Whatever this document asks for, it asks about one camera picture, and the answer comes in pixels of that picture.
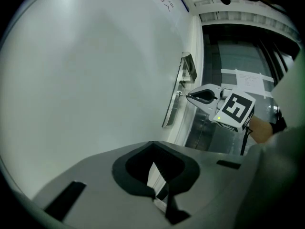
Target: person's arm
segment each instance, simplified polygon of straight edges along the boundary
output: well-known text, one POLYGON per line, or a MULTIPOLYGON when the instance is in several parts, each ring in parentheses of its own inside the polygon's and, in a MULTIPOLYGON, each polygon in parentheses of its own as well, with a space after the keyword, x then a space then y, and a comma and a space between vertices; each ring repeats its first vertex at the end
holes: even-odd
POLYGON ((256 116, 251 118, 249 129, 252 130, 250 136, 257 143, 264 143, 273 135, 271 124, 257 118, 256 116))

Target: ceiling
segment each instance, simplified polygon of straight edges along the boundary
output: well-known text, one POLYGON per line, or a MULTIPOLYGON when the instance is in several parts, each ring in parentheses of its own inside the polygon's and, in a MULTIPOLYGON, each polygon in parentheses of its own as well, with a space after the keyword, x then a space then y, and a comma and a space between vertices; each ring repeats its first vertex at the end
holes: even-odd
POLYGON ((220 0, 186 0, 193 14, 198 14, 202 25, 244 24, 275 31, 300 42, 299 33, 288 16, 262 2, 231 0, 229 5, 220 0))

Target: door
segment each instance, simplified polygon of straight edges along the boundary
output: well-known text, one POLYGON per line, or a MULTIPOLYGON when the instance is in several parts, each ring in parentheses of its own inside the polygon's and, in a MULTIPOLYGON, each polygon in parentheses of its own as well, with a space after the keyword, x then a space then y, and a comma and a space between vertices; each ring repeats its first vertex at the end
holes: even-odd
POLYGON ((0 51, 0 124, 1 157, 25 195, 85 157, 167 139, 191 22, 180 0, 24 7, 0 51))

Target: cable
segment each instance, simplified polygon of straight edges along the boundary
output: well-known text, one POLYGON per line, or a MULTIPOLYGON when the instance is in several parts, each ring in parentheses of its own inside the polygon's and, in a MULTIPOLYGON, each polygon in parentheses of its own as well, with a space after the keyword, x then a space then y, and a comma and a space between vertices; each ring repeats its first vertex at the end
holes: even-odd
POLYGON ((244 134, 244 139, 243 139, 243 145, 242 145, 242 150, 240 151, 240 155, 244 155, 244 150, 246 148, 246 144, 247 144, 247 140, 248 140, 248 136, 250 133, 252 133, 253 131, 247 126, 246 127, 246 132, 244 134))
POLYGON ((278 9, 277 7, 271 5, 270 3, 267 3, 267 2, 265 2, 265 1, 263 1, 263 0, 260 0, 260 1, 261 1, 262 3, 264 3, 264 4, 266 4, 267 6, 269 6, 270 8, 272 8, 272 9, 274 9, 274 10, 276 10, 276 11, 279 11, 280 13, 282 13, 282 14, 288 16, 288 14, 287 14, 286 11, 283 11, 283 10, 281 10, 281 9, 278 9))

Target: black sleeve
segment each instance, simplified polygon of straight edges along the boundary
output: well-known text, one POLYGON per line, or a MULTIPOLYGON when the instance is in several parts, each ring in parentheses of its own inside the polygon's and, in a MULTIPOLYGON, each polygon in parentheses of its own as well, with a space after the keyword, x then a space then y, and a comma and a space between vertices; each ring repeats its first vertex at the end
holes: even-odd
POLYGON ((281 131, 283 131, 287 127, 284 118, 280 118, 276 122, 276 124, 270 123, 270 125, 272 126, 273 134, 277 133, 277 132, 281 132, 281 131))

